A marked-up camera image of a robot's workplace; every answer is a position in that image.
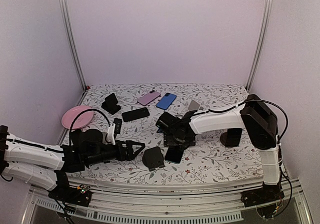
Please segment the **teal phone dark screen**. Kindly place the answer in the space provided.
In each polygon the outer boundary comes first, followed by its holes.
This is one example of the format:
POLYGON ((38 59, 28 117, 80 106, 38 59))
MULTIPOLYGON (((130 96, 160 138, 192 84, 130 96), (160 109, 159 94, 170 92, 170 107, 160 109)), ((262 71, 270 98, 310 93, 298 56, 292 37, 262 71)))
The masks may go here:
POLYGON ((179 146, 171 146, 168 148, 164 160, 174 164, 181 162, 184 151, 179 146))

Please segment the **dark round base stand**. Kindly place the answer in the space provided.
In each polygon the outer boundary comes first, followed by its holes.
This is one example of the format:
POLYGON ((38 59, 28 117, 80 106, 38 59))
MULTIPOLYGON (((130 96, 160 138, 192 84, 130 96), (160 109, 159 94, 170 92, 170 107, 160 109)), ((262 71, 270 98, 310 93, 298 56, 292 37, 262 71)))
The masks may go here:
POLYGON ((163 168, 165 166, 164 157, 160 147, 153 147, 145 150, 142 156, 142 163, 150 172, 154 171, 156 168, 163 168))

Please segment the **white silver stand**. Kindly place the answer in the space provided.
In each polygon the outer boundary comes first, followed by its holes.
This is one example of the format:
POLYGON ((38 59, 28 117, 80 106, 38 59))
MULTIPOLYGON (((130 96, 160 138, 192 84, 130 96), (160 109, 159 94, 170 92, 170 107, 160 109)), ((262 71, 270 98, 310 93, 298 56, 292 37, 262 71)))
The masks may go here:
POLYGON ((200 111, 200 110, 203 110, 203 107, 195 100, 192 100, 188 106, 188 111, 200 111))

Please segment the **black phone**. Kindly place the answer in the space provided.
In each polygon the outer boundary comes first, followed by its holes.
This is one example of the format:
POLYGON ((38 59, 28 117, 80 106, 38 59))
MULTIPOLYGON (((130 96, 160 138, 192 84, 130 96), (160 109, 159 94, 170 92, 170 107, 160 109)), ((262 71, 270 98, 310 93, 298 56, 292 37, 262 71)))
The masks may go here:
POLYGON ((229 148, 238 147, 242 137, 241 128, 232 128, 227 130, 225 146, 229 148))

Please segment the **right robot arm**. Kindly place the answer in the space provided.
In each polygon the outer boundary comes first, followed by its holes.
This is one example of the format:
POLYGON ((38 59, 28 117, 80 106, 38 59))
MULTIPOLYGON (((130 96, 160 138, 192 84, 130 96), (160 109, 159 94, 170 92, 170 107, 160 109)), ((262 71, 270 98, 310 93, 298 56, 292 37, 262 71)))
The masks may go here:
POLYGON ((281 135, 278 118, 268 107, 271 102, 257 95, 248 95, 246 100, 217 110, 189 111, 182 118, 163 112, 156 126, 169 138, 167 146, 180 149, 193 146, 196 135, 216 130, 227 130, 226 147, 239 144, 242 130, 246 129, 253 146, 258 150, 265 186, 259 190, 262 202, 269 202, 278 194, 277 184, 281 178, 279 144, 281 135))

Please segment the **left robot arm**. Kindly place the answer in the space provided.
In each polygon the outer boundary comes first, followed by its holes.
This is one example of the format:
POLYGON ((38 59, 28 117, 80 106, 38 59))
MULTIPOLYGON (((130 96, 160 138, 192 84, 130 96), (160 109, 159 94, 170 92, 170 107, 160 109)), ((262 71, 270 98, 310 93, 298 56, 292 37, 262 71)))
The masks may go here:
POLYGON ((19 138, 2 125, 0 174, 54 190, 63 201, 70 201, 75 194, 65 183, 67 173, 82 172, 111 160, 131 161, 145 148, 144 143, 117 140, 115 127, 111 125, 107 132, 78 129, 70 133, 70 144, 52 146, 19 138))

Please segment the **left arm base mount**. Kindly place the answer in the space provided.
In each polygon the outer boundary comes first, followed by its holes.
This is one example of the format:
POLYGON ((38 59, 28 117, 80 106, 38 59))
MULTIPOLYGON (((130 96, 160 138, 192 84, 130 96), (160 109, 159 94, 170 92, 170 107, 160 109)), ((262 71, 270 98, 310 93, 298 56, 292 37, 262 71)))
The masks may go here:
POLYGON ((92 192, 88 186, 80 185, 78 187, 71 187, 68 177, 65 172, 54 171, 57 180, 56 187, 48 192, 48 196, 56 201, 61 201, 64 204, 74 204, 82 207, 88 207, 92 192))

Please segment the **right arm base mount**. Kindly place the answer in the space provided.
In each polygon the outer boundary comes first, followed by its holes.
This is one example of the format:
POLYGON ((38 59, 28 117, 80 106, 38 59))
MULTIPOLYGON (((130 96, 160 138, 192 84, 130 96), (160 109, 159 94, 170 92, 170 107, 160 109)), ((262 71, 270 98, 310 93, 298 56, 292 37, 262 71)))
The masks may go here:
POLYGON ((273 219, 284 212, 284 210, 291 202, 292 195, 293 189, 291 186, 289 200, 287 204, 282 208, 285 194, 282 190, 281 184, 278 183, 277 185, 266 185, 263 183, 261 188, 242 192, 240 200, 245 207, 253 207, 272 202, 272 205, 263 206, 257 208, 256 210, 261 218, 268 220, 273 219))

